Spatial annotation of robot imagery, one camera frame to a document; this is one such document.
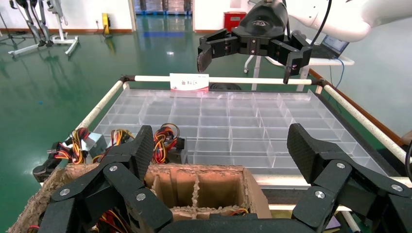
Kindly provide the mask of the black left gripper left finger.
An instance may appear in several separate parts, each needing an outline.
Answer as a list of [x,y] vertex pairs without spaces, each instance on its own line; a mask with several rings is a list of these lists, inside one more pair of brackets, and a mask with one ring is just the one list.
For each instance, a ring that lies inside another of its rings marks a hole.
[[151,126],[114,146],[96,168],[58,188],[39,226],[41,233],[85,233],[117,208],[133,233],[157,233],[172,223],[171,210],[144,184],[153,155]]

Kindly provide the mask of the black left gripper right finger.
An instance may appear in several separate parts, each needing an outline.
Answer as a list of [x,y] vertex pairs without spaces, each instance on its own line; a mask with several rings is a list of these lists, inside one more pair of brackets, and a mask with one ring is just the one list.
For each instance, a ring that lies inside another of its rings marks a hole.
[[412,230],[412,191],[406,185],[359,165],[337,144],[318,140],[299,123],[290,125],[287,148],[310,185],[292,218],[320,233],[338,206],[373,223],[375,233]]

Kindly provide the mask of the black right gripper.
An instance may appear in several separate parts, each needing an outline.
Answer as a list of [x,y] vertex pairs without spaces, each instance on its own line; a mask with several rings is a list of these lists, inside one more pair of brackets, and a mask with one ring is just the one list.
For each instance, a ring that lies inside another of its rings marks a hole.
[[232,32],[220,29],[199,39],[198,72],[204,72],[213,59],[236,53],[269,56],[285,67],[283,83],[288,84],[309,64],[312,46],[299,30],[285,36],[287,22],[283,1],[259,1]]

